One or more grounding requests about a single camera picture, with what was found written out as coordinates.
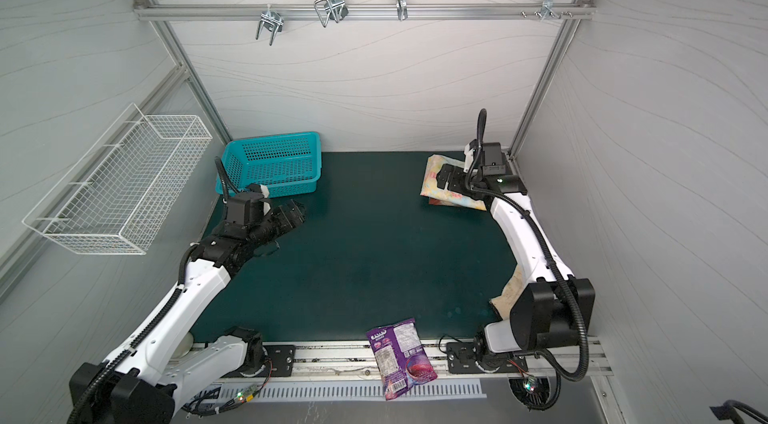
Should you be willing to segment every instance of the white wire basket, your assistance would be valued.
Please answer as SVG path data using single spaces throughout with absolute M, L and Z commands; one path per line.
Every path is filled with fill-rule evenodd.
M 76 254 L 146 254 L 210 140 L 196 115 L 132 104 L 22 222 Z

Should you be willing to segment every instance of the basket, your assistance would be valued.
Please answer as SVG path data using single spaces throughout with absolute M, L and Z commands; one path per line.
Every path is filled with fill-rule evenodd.
M 320 136 L 297 132 L 232 141 L 221 162 L 239 189 L 262 184 L 271 198 L 306 194 L 315 190 L 320 179 Z M 218 178 L 216 192 L 223 193 Z
M 22 222 L 76 254 L 146 254 L 210 141 L 196 115 L 133 104 Z

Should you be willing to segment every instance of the bowl image on bag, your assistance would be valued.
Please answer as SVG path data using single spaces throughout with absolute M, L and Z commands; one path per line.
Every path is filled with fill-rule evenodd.
M 406 371 L 416 384 L 425 384 L 437 377 L 429 358 L 424 354 L 416 354 L 406 361 Z

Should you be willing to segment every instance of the green table surface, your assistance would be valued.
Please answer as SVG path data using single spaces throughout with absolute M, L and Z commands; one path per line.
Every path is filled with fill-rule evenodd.
M 409 317 L 421 338 L 461 338 L 495 321 L 488 300 L 514 256 L 490 213 L 419 195 L 432 154 L 323 153 L 317 190 L 292 197 L 306 206 L 304 225 L 243 267 L 192 327 L 195 340 L 232 326 L 267 341 L 364 340 Z M 209 232 L 220 219 L 217 208 Z

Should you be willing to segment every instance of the teal plastic basket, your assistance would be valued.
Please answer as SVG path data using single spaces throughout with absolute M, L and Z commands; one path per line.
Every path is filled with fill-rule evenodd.
M 320 136 L 298 132 L 232 141 L 221 161 L 240 189 L 263 184 L 270 189 L 270 198 L 306 194 L 316 189 L 320 179 Z M 216 192 L 223 193 L 218 178 Z

